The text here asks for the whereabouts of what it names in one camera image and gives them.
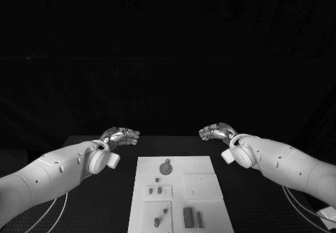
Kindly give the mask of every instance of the rectangular bar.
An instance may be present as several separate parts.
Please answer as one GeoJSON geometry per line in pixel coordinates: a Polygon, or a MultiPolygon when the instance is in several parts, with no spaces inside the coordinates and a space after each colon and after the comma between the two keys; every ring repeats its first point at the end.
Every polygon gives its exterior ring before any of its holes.
{"type": "Polygon", "coordinates": [[[201,212],[196,212],[196,217],[198,217],[198,228],[205,229],[201,212]]]}
{"type": "Polygon", "coordinates": [[[195,228],[192,208],[188,207],[183,209],[183,218],[185,218],[185,228],[195,228]]]}

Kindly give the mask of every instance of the table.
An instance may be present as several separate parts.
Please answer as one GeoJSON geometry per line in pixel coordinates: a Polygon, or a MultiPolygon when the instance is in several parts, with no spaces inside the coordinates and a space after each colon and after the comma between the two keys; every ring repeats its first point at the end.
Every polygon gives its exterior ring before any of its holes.
{"type": "MultiPolygon", "coordinates": [[[[98,135],[71,136],[65,146],[98,139],[98,135]]],[[[283,187],[255,169],[237,162],[227,164],[221,153],[228,149],[221,140],[203,141],[199,136],[146,136],[137,145],[117,146],[116,169],[105,167],[69,192],[62,217],[52,233],[126,233],[128,230],[137,158],[149,156],[209,156],[222,190],[224,201],[235,233],[320,233],[297,213],[283,187]]],[[[303,193],[291,189],[300,203],[313,210],[303,193]]],[[[43,215],[54,201],[32,207],[6,225],[3,232],[25,232],[43,215]]],[[[62,196],[32,233],[46,233],[64,208],[62,196]]],[[[312,222],[326,229],[319,217],[296,204],[312,222]]]]}

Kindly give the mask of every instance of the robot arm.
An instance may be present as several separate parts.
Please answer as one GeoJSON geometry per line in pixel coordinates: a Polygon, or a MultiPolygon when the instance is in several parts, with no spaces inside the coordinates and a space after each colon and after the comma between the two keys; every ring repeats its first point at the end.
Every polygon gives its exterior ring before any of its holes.
{"type": "Polygon", "coordinates": [[[306,192],[336,209],[336,166],[327,164],[290,145],[248,134],[238,134],[224,123],[199,131],[203,140],[229,140],[222,153],[228,164],[254,168],[281,186],[306,192]]]}
{"type": "Polygon", "coordinates": [[[0,228],[30,207],[65,195],[105,166],[116,168],[117,145],[136,145],[140,132],[110,128],[100,140],[61,148],[0,178],[0,228]]]}

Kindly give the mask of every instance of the black background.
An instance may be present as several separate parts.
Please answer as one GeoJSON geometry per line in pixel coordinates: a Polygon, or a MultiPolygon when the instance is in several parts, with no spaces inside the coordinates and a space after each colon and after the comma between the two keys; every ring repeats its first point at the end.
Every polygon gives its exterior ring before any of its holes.
{"type": "Polygon", "coordinates": [[[0,144],[228,123],[336,164],[332,2],[2,1],[0,144]]]}

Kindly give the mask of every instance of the white cable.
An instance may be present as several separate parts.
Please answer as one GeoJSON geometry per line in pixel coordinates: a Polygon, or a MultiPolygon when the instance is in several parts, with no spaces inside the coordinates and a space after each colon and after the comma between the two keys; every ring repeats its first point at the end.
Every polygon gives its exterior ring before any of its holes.
{"type": "Polygon", "coordinates": [[[54,204],[55,204],[56,200],[58,200],[58,199],[55,199],[55,200],[54,200],[54,203],[52,203],[52,205],[51,205],[51,207],[49,207],[48,211],[45,212],[45,214],[42,215],[41,219],[39,219],[39,220],[38,220],[38,222],[33,224],[33,226],[26,230],[26,232],[25,232],[25,233],[30,232],[30,230],[33,229],[33,227],[38,225],[38,223],[41,222],[41,220],[42,220],[42,219],[43,219],[43,217],[46,216],[46,214],[48,214],[48,212],[49,212],[49,210],[51,210],[51,208],[52,208],[52,206],[54,206],[54,204]]]}
{"type": "MultiPolygon", "coordinates": [[[[65,204],[66,204],[66,199],[68,199],[68,193],[66,193],[66,196],[65,196],[65,204]]],[[[62,215],[62,213],[64,213],[64,210],[65,210],[65,205],[64,205],[64,209],[62,209],[61,215],[62,215]]],[[[61,215],[59,215],[59,217],[58,217],[58,220],[59,220],[59,218],[61,218],[61,215]]],[[[55,225],[56,225],[56,223],[58,223],[58,220],[56,220],[56,222],[55,222],[55,225]]],[[[52,226],[52,228],[55,227],[55,225],[52,226]]],[[[51,228],[51,230],[52,230],[52,228],[51,228]]],[[[48,233],[51,232],[51,230],[48,231],[48,233]]]]}
{"type": "Polygon", "coordinates": [[[303,216],[303,218],[304,218],[323,232],[330,233],[330,231],[326,231],[325,229],[322,229],[322,228],[306,218],[306,216],[303,215],[303,213],[299,211],[297,208],[296,208],[296,210],[297,210],[299,214],[303,216]]]}
{"type": "Polygon", "coordinates": [[[287,189],[287,191],[289,191],[291,197],[294,198],[297,204],[299,204],[313,215],[316,215],[317,217],[320,217],[320,218],[323,218],[325,220],[330,221],[332,223],[336,223],[335,221],[332,221],[330,219],[327,219],[326,217],[323,217],[322,215],[319,215],[319,214],[316,214],[313,211],[310,211],[310,210],[300,204],[299,200],[297,200],[296,197],[293,196],[293,194],[291,194],[291,192],[290,192],[290,190],[289,190],[287,187],[286,187],[286,189],[287,189]]]}

